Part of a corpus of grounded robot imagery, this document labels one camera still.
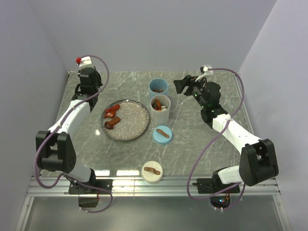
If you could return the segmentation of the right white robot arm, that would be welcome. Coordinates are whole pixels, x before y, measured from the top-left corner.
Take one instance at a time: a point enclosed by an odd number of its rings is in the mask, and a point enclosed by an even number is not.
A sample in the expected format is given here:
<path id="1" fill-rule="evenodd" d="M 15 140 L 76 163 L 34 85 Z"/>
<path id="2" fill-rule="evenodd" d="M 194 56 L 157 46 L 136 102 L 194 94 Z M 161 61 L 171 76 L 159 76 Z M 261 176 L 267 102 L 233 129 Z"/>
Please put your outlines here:
<path id="1" fill-rule="evenodd" d="M 225 167 L 213 173 L 212 187 L 223 192 L 230 184 L 245 183 L 254 186 L 279 174 L 274 144 L 248 132 L 220 105 L 220 85 L 199 77 L 185 76 L 175 80 L 178 94 L 193 96 L 201 106 L 203 121 L 221 133 L 240 153 L 237 166 Z"/>

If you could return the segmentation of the white lid brown handle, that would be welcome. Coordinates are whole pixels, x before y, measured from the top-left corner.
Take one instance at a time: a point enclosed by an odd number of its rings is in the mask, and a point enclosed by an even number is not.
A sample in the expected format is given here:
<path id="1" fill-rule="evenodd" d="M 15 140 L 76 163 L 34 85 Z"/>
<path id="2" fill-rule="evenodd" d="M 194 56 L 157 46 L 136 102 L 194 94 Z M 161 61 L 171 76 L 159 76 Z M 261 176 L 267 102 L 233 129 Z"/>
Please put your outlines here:
<path id="1" fill-rule="evenodd" d="M 163 175 L 163 167 L 156 161 L 148 161 L 141 168 L 141 177 L 149 184 L 157 184 L 162 180 Z"/>

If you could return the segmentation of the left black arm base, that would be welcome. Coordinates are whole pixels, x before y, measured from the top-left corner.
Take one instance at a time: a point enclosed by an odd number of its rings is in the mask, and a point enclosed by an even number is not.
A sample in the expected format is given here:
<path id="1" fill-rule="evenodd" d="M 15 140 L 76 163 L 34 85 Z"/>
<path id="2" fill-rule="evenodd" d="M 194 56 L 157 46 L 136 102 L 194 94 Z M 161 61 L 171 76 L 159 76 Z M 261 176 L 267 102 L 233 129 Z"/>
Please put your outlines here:
<path id="1" fill-rule="evenodd" d="M 79 183 L 79 182 L 70 182 L 70 186 L 68 189 L 69 195 L 78 196 L 78 205 L 81 210 L 87 211 L 88 213 L 98 213 L 101 211 L 105 211 L 108 209 L 112 202 L 112 187 L 113 180 L 112 179 L 98 179 L 94 180 L 91 184 L 88 183 Z M 101 197 L 110 196 L 110 201 L 106 204 L 104 208 L 99 210 L 89 210 L 96 209 L 98 205 L 103 200 Z"/>

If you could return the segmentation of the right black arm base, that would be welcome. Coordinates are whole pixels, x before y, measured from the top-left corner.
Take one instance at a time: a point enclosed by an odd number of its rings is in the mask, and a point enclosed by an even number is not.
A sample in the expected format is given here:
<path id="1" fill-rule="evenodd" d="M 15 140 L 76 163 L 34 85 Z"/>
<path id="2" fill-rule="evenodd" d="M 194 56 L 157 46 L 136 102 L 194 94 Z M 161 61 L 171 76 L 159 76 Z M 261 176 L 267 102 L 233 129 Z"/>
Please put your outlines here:
<path id="1" fill-rule="evenodd" d="M 213 208 L 220 210 L 229 208 L 231 206 L 231 194 L 240 192 L 240 186 L 236 183 L 222 184 L 214 178 L 198 178 L 192 185 L 197 187 L 199 194 L 215 194 L 224 189 L 221 195 L 216 194 L 209 198 Z"/>

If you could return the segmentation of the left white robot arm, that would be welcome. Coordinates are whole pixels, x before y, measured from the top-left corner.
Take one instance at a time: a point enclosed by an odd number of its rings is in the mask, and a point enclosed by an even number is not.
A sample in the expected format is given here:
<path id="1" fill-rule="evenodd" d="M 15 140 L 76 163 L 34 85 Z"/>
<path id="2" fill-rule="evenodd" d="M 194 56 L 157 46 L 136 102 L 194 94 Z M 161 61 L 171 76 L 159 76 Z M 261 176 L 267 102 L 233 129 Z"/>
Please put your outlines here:
<path id="1" fill-rule="evenodd" d="M 93 170 L 77 162 L 71 136 L 81 122 L 90 114 L 98 101 L 98 95 L 105 87 L 96 67 L 80 66 L 78 71 L 80 83 L 68 109 L 47 131 L 39 131 L 36 135 L 36 156 L 34 172 L 37 183 L 46 189 L 55 185 L 45 185 L 39 179 L 39 172 L 47 170 L 59 172 L 60 176 L 68 175 L 80 181 L 80 188 L 85 193 L 93 193 L 97 181 L 93 179 Z"/>

